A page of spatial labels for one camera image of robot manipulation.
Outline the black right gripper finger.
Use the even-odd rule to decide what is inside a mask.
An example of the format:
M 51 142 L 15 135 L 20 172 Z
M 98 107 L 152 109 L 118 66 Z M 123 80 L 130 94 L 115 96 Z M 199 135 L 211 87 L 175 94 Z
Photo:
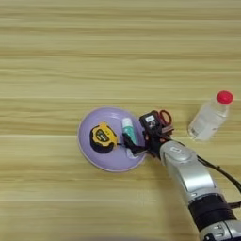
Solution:
M 146 147 L 136 145 L 126 133 L 122 134 L 122 138 L 125 148 L 129 149 L 133 155 L 138 155 L 147 151 Z
M 174 127 L 170 124 L 162 128 L 162 133 L 163 134 L 172 133 L 173 130 L 174 130 Z

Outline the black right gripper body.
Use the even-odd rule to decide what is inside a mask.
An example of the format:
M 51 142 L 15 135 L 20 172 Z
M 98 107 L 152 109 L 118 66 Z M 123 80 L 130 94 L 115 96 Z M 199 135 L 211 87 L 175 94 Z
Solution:
M 143 132 L 147 152 L 153 157 L 160 157 L 161 147 L 171 140 L 172 133 L 163 134 L 162 128 L 166 125 L 159 125 L 153 128 L 147 127 Z

